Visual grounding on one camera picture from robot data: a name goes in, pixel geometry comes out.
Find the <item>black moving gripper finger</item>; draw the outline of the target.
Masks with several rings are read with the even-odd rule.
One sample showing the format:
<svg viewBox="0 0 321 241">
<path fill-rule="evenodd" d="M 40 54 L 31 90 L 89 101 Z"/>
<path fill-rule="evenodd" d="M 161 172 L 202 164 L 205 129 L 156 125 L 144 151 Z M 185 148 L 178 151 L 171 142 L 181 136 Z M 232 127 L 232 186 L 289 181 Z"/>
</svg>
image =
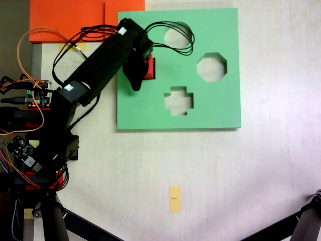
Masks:
<svg viewBox="0 0 321 241">
<path fill-rule="evenodd" d="M 145 61 L 142 54 L 132 54 L 123 65 L 123 73 L 134 91 L 140 91 L 147 72 L 148 61 Z"/>
</svg>

